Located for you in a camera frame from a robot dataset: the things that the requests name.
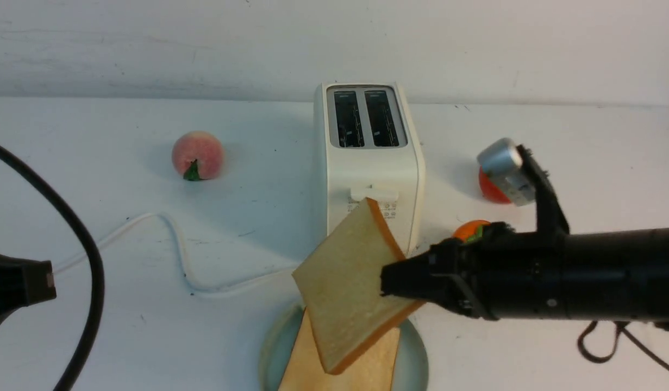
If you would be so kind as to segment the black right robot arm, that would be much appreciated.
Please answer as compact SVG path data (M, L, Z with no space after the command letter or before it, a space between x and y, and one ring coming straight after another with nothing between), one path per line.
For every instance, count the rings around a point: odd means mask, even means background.
M650 322L669 331L669 228L568 235L503 222L384 266L383 295L486 321Z

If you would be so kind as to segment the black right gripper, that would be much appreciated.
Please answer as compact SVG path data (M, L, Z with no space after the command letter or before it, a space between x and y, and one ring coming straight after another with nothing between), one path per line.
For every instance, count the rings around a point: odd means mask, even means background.
M568 224L516 232L496 221L466 241L447 238L383 267L382 295L421 300L474 319L565 319L562 272Z

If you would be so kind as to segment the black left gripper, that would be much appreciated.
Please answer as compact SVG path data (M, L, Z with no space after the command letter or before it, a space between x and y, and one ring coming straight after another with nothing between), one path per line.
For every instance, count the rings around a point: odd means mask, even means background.
M57 296L51 261L0 254L0 326L16 310Z

